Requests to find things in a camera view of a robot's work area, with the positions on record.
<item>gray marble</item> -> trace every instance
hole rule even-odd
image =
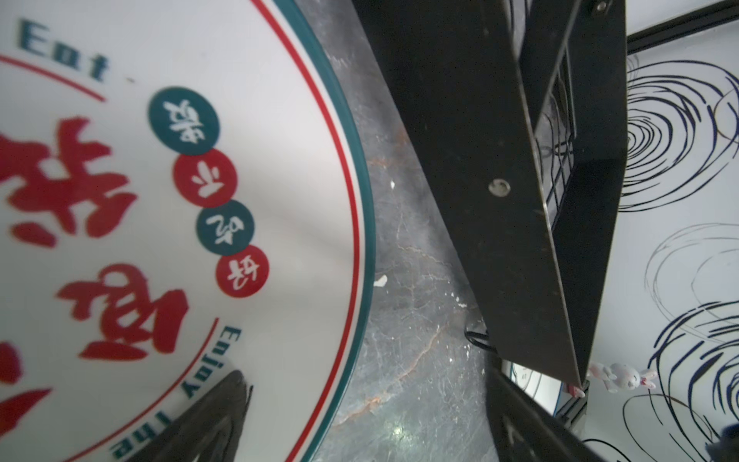
[[[297,0],[338,76],[369,166],[375,279],[361,353],[314,460],[496,461],[479,311],[350,0]]]

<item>white rabbit figurine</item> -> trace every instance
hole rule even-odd
[[[654,369],[646,369],[638,372],[627,364],[612,364],[610,367],[597,362],[591,362],[588,368],[587,378],[599,378],[605,383],[605,388],[611,393],[617,393],[619,388],[635,390],[640,386],[656,388],[652,381],[657,376]]]

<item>metal screw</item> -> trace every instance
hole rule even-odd
[[[511,192],[511,185],[502,178],[496,178],[488,185],[488,191],[495,197],[505,197]]]

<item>wire grid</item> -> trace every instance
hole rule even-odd
[[[521,53],[530,7],[529,0],[508,0],[511,40],[517,58]],[[564,72],[560,67],[534,133],[539,162],[539,181],[544,191],[547,218],[552,228],[559,216],[567,183],[574,168],[571,110]]]

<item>black metal frame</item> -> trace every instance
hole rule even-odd
[[[637,53],[739,19],[739,0],[724,0],[629,35],[628,53]]]
[[[486,410],[502,462],[603,462],[500,372],[488,354]]]
[[[517,61],[502,0],[354,0],[491,343],[580,385],[626,163],[625,0],[555,3],[531,4]],[[531,121],[563,57],[574,170],[552,234]]]
[[[590,382],[583,384],[582,392],[585,396],[577,398],[572,396],[559,409],[556,410],[554,418],[566,429],[572,429],[578,421],[585,416],[588,410],[588,392],[590,390]]]

